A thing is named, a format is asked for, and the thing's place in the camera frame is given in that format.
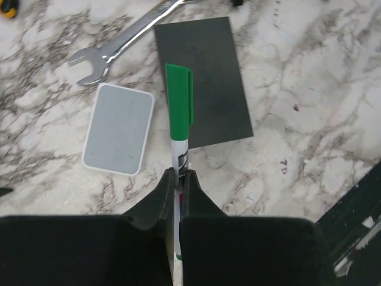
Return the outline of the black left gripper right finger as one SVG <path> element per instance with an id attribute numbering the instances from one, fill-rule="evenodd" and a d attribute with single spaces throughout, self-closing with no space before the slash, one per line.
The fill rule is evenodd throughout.
<path id="1" fill-rule="evenodd" d="M 336 285 L 317 225 L 295 217 L 228 216 L 185 176 L 180 221 L 184 285 Z"/>

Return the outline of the white green whiteboard marker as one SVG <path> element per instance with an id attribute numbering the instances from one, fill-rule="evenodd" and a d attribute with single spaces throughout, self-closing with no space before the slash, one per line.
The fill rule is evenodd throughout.
<path id="1" fill-rule="evenodd" d="M 178 260 L 182 260 L 180 248 L 180 218 L 185 174 L 188 171 L 188 140 L 171 140 L 172 167 L 175 174 L 174 187 L 174 252 Z"/>

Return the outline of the green marker cap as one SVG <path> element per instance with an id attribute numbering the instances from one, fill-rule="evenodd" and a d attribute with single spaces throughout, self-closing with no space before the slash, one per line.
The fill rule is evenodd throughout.
<path id="1" fill-rule="evenodd" d="M 193 124 L 193 71 L 174 64 L 165 65 L 170 136 L 175 141 L 189 138 Z"/>

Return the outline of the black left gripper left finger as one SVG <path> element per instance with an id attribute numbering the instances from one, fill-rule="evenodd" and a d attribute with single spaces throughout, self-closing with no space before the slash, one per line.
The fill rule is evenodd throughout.
<path id="1" fill-rule="evenodd" d="M 2 285 L 172 285 L 174 170 L 123 214 L 1 218 Z"/>

